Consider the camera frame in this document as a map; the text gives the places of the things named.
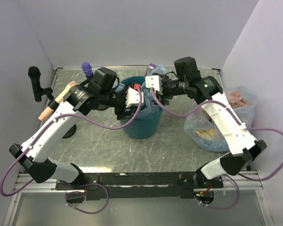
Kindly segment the light blue trash bag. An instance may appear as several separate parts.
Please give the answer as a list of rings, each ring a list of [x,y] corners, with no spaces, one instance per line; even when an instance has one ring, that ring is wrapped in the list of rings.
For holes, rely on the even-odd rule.
[[[151,71],[150,75],[152,75],[153,73],[166,74],[167,72],[168,70],[164,66],[157,65],[157,67]],[[141,90],[144,93],[144,105],[140,109],[136,119],[146,119],[152,117],[160,110],[160,107],[153,103],[154,99],[150,94],[149,90],[145,87],[145,79],[143,79],[143,83],[141,84]]]

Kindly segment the clear bag with trash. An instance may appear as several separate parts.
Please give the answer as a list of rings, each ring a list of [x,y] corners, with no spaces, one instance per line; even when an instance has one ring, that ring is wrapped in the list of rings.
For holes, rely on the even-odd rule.
[[[258,97],[245,86],[225,88],[213,99],[227,108],[208,103],[187,116],[184,131],[203,149],[213,152],[241,154],[257,140],[247,128],[255,116]]]

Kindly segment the purple metronome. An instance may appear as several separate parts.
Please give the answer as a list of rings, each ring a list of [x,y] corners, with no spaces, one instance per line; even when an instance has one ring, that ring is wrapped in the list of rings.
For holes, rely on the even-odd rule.
[[[152,71],[154,68],[156,68],[156,67],[157,67],[157,65],[155,65],[155,64],[149,64],[148,67],[147,67],[147,69],[146,69],[145,76],[150,75],[151,71]]]

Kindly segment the purple microphone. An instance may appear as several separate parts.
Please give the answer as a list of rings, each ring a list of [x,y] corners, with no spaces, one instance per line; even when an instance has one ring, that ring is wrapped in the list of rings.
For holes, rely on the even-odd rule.
[[[83,62],[82,65],[82,71],[85,74],[87,78],[92,78],[93,77],[93,71],[92,71],[92,66],[88,62]]]

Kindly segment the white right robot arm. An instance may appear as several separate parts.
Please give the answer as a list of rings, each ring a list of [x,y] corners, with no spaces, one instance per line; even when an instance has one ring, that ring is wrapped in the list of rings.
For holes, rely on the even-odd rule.
[[[246,124],[230,106],[217,80],[212,76],[201,76],[194,58],[188,56],[178,59],[174,65],[175,80],[166,74],[154,74],[146,80],[146,87],[155,102],[164,107],[165,100],[187,95],[209,115],[229,147],[227,154],[204,164],[196,171],[197,184],[205,188],[219,176],[237,175],[255,160],[267,145],[264,140],[257,140],[248,131]]]

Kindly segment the beige microphone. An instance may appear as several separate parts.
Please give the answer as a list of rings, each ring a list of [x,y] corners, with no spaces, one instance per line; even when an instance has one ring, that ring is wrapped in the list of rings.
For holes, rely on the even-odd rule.
[[[40,121],[43,121],[50,117],[52,113],[57,109],[59,104],[64,100],[64,96],[67,94],[67,92],[75,85],[78,85],[77,82],[71,81],[66,85],[64,90],[45,108],[45,110],[40,114],[38,119]]]

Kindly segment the black round stand base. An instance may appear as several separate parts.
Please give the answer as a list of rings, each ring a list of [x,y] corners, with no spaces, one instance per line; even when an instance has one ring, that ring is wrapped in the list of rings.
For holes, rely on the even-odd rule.
[[[76,133],[76,130],[77,130],[77,126],[76,125],[72,126],[62,138],[63,139],[70,138]]]

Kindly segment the teal plastic trash bin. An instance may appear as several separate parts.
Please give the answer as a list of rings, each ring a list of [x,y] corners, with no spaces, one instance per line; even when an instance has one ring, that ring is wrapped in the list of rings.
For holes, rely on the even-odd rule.
[[[121,81],[123,85],[131,85],[132,83],[142,85],[144,76],[133,76]],[[136,139],[144,139],[150,137],[157,129],[159,120],[163,110],[160,108],[159,112],[152,117],[146,119],[136,119],[128,126],[123,128],[123,131],[130,137]]]

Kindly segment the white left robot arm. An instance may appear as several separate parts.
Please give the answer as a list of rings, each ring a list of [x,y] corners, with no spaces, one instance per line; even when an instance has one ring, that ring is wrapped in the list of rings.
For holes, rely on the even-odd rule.
[[[126,117],[134,120],[139,110],[133,112],[129,107],[136,105],[141,108],[143,93],[139,87],[125,86],[117,91],[119,87],[117,73],[105,67],[86,75],[86,80],[81,83],[70,84],[62,99],[53,102],[54,112],[42,127],[23,144],[13,144],[9,151],[35,182],[43,183],[51,178],[67,182],[72,189],[79,189],[85,182],[80,168],[73,163],[51,159],[50,153],[78,119],[86,119],[92,110],[113,107],[118,120]]]

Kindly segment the black microphone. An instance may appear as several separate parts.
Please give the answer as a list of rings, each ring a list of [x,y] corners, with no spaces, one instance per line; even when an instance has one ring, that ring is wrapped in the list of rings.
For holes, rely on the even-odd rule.
[[[41,82],[40,82],[41,73],[38,67],[36,66],[29,67],[28,76],[31,80],[33,95],[36,102],[41,102],[43,95],[46,95],[50,101],[54,100],[54,96],[52,95],[53,90],[51,88],[41,87]]]

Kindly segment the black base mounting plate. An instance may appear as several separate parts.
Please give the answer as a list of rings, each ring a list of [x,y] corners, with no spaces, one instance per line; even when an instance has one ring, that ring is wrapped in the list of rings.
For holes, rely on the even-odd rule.
[[[57,191],[84,192],[87,201],[105,199],[107,189],[110,199],[180,197],[192,199],[194,193],[208,188],[223,188],[221,177],[202,179],[194,171],[181,172],[127,172],[85,173],[81,186],[56,183]]]

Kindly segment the aluminium frame rail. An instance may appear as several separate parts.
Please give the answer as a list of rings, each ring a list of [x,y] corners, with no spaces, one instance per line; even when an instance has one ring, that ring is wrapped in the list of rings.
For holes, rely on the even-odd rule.
[[[15,182],[13,191],[19,190],[25,184],[30,182],[33,178],[26,173],[19,173]],[[36,183],[31,181],[27,186],[25,186],[21,192],[22,193],[48,193],[56,191],[56,179],[48,179],[43,183]]]

